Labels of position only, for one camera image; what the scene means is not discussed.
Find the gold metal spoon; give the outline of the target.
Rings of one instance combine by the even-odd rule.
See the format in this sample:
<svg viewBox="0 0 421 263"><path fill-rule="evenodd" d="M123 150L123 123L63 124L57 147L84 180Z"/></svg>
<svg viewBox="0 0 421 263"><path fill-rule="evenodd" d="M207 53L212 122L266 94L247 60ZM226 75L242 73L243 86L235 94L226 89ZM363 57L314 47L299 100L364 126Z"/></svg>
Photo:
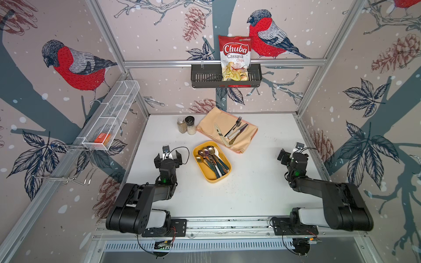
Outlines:
<svg viewBox="0 0 421 263"><path fill-rule="evenodd" d="M216 174L204 163L200 155L195 156L195 160L198 163L203 175L208 181L216 181Z"/></svg>

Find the black metal spoon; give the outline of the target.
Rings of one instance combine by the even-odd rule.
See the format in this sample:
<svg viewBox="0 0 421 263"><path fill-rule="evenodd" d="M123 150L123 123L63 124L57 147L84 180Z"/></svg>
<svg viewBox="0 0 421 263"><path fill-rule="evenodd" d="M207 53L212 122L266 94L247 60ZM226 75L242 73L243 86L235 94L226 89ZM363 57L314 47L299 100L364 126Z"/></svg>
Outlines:
<svg viewBox="0 0 421 263"><path fill-rule="evenodd" d="M221 175L225 175L223 167L217 162L217 160L209 153L207 147L203 148L203 151L205 153L205 155L208 157L208 159L213 162L213 164L215 165L215 167L218 169L218 171L220 172Z"/></svg>

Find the yellow plastic storage box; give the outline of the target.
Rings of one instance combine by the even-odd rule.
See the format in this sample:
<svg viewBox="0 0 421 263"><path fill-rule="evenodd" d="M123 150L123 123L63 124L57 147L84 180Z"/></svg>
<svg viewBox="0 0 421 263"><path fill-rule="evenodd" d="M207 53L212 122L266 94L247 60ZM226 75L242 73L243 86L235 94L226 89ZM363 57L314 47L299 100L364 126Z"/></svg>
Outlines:
<svg viewBox="0 0 421 263"><path fill-rule="evenodd" d="M225 179L232 171L231 163L214 141L207 141L195 147L193 156L209 183Z"/></svg>

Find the white plastic spoon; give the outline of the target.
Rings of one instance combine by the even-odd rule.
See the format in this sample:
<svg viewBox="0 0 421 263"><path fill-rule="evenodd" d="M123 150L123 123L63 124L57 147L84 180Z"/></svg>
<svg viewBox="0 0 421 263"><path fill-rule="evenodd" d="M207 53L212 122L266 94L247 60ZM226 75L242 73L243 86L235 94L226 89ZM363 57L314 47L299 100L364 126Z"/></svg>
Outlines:
<svg viewBox="0 0 421 263"><path fill-rule="evenodd" d="M219 156L218 149L217 149L216 147L213 147L213 149L214 149L214 155L218 158L219 162L220 162L221 164L225 165L224 161L223 161L223 160L220 158L220 156Z"/></svg>

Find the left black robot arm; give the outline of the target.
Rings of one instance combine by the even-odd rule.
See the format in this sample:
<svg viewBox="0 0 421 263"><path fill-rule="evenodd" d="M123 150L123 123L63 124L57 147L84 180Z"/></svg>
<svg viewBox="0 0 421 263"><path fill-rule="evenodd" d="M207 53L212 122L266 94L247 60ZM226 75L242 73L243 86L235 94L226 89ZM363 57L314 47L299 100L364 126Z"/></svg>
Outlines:
<svg viewBox="0 0 421 263"><path fill-rule="evenodd" d="M154 202L170 200L178 185L176 169L183 165L182 155L164 146L154 158L159 176L154 184L126 183L106 218L106 229L141 237L185 236L185 219L172 219L167 210L153 209Z"/></svg>

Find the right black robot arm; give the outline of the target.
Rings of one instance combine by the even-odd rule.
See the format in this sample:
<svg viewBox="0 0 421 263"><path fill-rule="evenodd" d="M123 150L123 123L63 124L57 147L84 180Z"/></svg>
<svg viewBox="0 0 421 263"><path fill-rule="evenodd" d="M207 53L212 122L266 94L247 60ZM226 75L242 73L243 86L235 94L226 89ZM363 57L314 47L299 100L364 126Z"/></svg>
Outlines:
<svg viewBox="0 0 421 263"><path fill-rule="evenodd" d="M309 155L304 144L296 143L292 153L282 149L277 157L287 167L285 179L295 192L322 199L321 208L293 208L289 219L279 220L276 229L283 233L303 235L311 228L328 227L332 230L371 231L374 220L358 188L350 183L334 183L307 176Z"/></svg>

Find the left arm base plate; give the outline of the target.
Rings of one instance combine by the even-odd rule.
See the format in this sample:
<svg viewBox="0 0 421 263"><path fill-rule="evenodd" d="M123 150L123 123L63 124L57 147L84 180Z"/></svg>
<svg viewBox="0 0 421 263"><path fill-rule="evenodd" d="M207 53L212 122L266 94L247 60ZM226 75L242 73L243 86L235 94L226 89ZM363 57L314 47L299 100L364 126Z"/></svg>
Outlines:
<svg viewBox="0 0 421 263"><path fill-rule="evenodd" d="M171 219L166 221L162 227L147 228L142 237L185 237L186 235L186 219Z"/></svg>

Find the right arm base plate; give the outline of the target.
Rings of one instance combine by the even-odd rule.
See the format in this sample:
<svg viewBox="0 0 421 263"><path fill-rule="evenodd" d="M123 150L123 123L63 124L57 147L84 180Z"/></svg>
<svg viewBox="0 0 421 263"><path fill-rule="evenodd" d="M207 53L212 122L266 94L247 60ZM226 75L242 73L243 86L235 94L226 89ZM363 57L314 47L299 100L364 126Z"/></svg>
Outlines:
<svg viewBox="0 0 421 263"><path fill-rule="evenodd" d="M317 236L319 234L317 226L304 225L299 221L297 223L291 223L289 217L272 217L269 221L269 225L274 229L274 234L276 236Z"/></svg>

